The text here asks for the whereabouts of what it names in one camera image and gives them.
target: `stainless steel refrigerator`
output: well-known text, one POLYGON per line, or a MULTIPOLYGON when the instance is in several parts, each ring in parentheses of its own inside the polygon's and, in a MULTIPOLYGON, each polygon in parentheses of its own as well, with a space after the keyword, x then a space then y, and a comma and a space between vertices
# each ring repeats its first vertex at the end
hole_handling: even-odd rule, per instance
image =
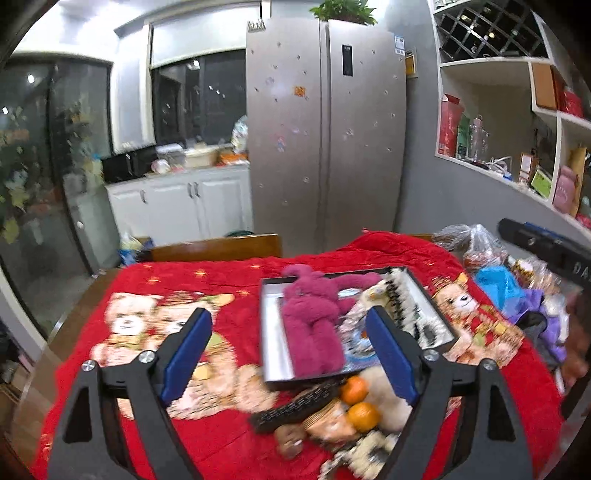
POLYGON ((406 125, 400 42, 383 28, 308 18, 248 33, 255 231, 280 234, 285 255, 392 230, 406 125))

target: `teddy bear print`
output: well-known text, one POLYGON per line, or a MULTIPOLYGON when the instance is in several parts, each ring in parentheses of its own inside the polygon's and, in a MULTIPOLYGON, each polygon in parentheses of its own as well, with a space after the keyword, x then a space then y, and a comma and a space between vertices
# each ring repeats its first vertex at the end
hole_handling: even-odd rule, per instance
POLYGON ((494 307, 479 304, 467 290, 468 277, 461 273, 455 281, 437 278, 433 300, 451 321, 457 342, 445 354, 450 361, 477 365, 492 358, 500 367, 507 365, 519 350, 523 333, 508 323, 494 307))
POLYGON ((105 323, 111 334, 95 345, 90 358, 102 367, 131 362, 143 350, 151 349, 148 331, 152 327, 152 311, 162 297, 113 293, 105 310, 105 323))
MULTIPOLYGON (((215 321, 219 310, 232 302, 234 295, 206 296, 182 303, 187 300, 194 299, 188 293, 176 292, 153 310, 154 335, 148 340, 151 349, 157 349, 168 335, 180 331, 196 308, 207 309, 215 321)), ((197 420, 229 408, 249 413, 266 410, 276 399, 277 394, 265 388, 259 368, 250 364, 238 367, 234 347, 213 332, 183 395, 167 411, 172 419, 197 420)), ((133 418, 128 400, 120 399, 119 408, 125 417, 133 418)))

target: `kitchen counter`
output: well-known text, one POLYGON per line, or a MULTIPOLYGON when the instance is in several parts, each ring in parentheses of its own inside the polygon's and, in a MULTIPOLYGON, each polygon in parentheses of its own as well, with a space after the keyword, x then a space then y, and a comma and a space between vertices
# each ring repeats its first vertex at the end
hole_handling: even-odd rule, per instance
POLYGON ((146 180, 153 180, 153 179, 163 179, 169 178, 174 176, 181 176, 181 175, 188 175, 194 174, 198 171, 212 171, 212 170, 233 170, 233 171, 242 171, 242 170, 249 170, 249 164, 241 164, 241 165, 224 165, 224 166, 211 166, 206 168, 187 168, 185 170, 179 171, 169 171, 168 173, 150 173, 146 174, 141 178, 133 179, 133 180, 125 180, 125 181, 118 181, 116 183, 109 183, 106 185, 107 189, 114 186, 114 185, 132 185, 139 181, 146 181, 146 180))

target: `orange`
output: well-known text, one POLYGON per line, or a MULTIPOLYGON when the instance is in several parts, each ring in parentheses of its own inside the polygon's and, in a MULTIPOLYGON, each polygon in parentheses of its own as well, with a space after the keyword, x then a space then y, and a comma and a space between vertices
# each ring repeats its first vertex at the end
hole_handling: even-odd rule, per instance
POLYGON ((347 383, 340 388, 340 399, 348 405, 363 401, 367 395, 368 383, 357 375, 349 377, 347 383))
POLYGON ((347 418, 358 432, 367 433, 378 426, 380 414, 371 403, 361 402, 349 409, 347 418))

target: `wooden chair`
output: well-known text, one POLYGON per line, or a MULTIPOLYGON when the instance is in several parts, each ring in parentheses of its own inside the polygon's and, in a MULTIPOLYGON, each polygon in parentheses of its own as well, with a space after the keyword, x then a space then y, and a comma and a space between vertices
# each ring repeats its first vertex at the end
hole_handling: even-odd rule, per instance
POLYGON ((153 262, 198 262, 281 256, 281 237, 269 233, 267 235, 212 238, 200 242, 156 247, 150 251, 147 260, 153 262))

